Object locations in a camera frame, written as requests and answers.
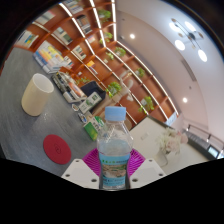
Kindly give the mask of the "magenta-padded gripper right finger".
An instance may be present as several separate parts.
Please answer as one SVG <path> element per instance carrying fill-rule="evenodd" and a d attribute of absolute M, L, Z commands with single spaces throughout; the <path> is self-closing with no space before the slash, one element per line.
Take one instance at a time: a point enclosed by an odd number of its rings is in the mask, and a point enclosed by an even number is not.
<path fill-rule="evenodd" d="M 127 175 L 130 189 L 146 186 L 166 176 L 154 159 L 145 158 L 135 149 L 130 153 Z"/>

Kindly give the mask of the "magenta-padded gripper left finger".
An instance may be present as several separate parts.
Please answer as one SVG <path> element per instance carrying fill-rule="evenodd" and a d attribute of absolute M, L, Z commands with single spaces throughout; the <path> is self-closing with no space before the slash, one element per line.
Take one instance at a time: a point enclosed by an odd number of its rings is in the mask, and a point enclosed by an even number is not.
<path fill-rule="evenodd" d="M 62 178 L 84 188 L 98 189 L 100 161 L 98 150 L 93 149 L 82 159 L 74 159 Z"/>

